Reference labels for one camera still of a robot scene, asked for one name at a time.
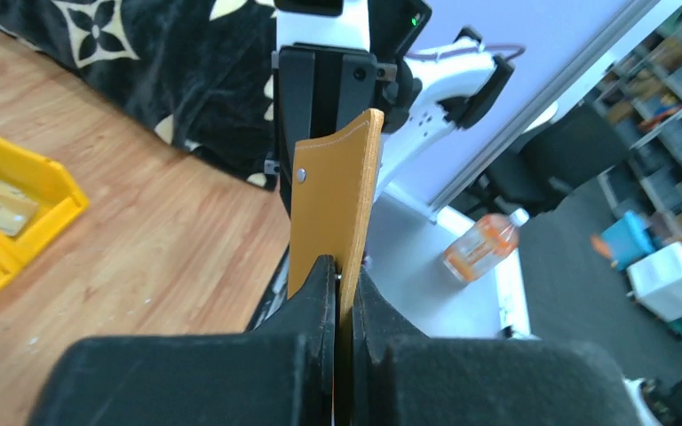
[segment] white bottle cap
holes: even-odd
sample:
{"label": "white bottle cap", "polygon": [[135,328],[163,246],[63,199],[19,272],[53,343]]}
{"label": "white bottle cap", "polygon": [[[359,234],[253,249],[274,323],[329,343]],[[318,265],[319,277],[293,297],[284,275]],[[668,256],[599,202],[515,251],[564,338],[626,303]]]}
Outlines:
{"label": "white bottle cap", "polygon": [[524,209],[516,209],[508,216],[508,219],[514,226],[519,227],[529,220],[529,213]]}

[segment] tan leather piece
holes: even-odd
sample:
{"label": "tan leather piece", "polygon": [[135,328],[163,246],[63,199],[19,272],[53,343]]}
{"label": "tan leather piece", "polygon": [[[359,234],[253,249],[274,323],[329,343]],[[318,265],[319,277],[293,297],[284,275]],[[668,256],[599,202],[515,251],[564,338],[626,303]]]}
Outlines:
{"label": "tan leather piece", "polygon": [[[369,212],[380,162],[383,113],[368,109],[342,130],[302,140],[294,153],[289,241],[289,297],[320,255],[332,255],[342,275],[341,319],[351,311],[360,276]],[[304,182],[297,172],[304,170]]]}

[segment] blue bin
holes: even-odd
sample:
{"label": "blue bin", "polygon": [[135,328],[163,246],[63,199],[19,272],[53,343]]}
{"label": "blue bin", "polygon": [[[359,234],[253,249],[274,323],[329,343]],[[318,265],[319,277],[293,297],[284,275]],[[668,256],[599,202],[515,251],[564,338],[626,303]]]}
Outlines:
{"label": "blue bin", "polygon": [[623,271],[638,260],[654,253],[654,246],[646,232],[644,221],[634,212],[627,211],[616,223],[607,228],[600,238],[610,249],[615,269]]}

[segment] white box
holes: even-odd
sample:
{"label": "white box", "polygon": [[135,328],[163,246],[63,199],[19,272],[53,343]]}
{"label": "white box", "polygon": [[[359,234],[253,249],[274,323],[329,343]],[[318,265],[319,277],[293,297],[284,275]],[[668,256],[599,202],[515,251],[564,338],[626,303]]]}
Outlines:
{"label": "white box", "polygon": [[675,242],[626,270],[637,300],[664,321],[682,318],[682,244]]}

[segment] bottle with orange label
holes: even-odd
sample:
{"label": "bottle with orange label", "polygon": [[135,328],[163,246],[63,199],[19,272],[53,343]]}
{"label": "bottle with orange label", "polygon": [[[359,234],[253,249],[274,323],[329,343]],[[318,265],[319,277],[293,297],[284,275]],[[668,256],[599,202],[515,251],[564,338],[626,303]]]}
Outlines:
{"label": "bottle with orange label", "polygon": [[448,269],[467,283],[495,268],[519,246],[519,228],[529,220],[524,209],[509,216],[491,213],[454,241],[443,254]]}

